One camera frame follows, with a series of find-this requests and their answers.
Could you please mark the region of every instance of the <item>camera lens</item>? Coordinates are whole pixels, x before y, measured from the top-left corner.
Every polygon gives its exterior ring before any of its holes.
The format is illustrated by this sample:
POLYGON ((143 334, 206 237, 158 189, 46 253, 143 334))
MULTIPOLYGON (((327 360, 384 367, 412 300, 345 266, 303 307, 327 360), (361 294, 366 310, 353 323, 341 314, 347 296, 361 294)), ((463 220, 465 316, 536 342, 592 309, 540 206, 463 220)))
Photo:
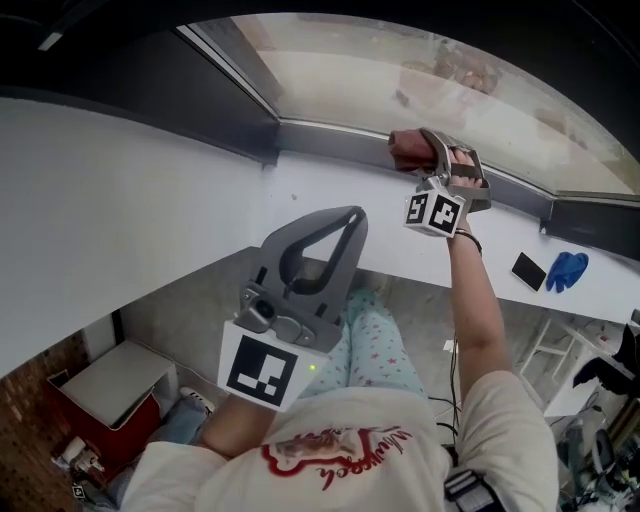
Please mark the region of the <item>camera lens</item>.
POLYGON ((259 300, 258 302, 256 302, 256 311, 260 314, 260 316, 266 319, 273 318, 273 315, 275 315, 273 306, 266 300, 259 300))

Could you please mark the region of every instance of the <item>forearm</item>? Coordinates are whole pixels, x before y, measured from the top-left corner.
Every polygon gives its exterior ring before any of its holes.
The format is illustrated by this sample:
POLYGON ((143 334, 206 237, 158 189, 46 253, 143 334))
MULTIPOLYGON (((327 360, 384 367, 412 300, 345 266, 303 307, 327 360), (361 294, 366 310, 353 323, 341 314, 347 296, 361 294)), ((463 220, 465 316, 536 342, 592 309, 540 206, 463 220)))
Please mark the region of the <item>forearm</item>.
MULTIPOLYGON (((459 226, 469 230, 464 222, 459 226)), ((448 240, 451 260, 451 301, 460 357, 460 389, 466 396, 483 375, 508 370, 504 323, 482 257, 473 240, 448 240)))
MULTIPOLYGON (((470 231, 466 223, 463 229, 470 231)), ((488 342, 503 343, 502 313, 478 248, 466 236, 455 236, 448 243, 458 343, 465 348, 488 342)))
POLYGON ((207 420, 200 446, 234 458, 262 444, 275 411, 230 395, 207 420))

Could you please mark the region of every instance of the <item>bracelet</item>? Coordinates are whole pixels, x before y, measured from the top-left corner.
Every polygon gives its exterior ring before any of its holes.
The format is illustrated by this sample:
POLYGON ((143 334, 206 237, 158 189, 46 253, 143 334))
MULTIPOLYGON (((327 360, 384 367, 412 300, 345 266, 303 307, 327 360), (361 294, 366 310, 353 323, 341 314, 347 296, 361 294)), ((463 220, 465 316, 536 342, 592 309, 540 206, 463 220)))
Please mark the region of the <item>bracelet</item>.
POLYGON ((460 229, 460 228, 456 228, 456 235, 466 236, 468 239, 473 240, 473 243, 476 244, 476 247, 478 248, 478 252, 480 253, 480 255, 482 255, 482 246, 480 245, 480 242, 478 242, 478 239, 475 236, 473 236, 468 231, 465 231, 464 229, 460 229))

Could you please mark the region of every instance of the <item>smartphone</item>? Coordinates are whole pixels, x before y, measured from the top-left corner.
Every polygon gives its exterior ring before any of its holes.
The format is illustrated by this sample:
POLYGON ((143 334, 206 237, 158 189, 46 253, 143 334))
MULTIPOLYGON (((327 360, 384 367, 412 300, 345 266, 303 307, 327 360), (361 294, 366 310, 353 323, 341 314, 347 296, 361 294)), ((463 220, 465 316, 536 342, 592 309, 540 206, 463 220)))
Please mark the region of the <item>smartphone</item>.
POLYGON ((536 292, 544 283, 547 273, 536 265, 529 256, 521 252, 511 272, 536 292))

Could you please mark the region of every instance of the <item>polka dot fabric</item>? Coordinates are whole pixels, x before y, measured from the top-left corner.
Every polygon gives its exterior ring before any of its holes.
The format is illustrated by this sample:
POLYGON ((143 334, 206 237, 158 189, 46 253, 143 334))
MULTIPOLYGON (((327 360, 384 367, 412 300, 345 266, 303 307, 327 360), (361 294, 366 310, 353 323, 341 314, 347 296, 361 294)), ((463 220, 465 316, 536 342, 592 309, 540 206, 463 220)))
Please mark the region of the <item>polka dot fabric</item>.
POLYGON ((398 326, 380 298, 358 290, 349 296, 344 315, 342 339, 300 398, 347 386, 404 389, 426 398, 398 326))

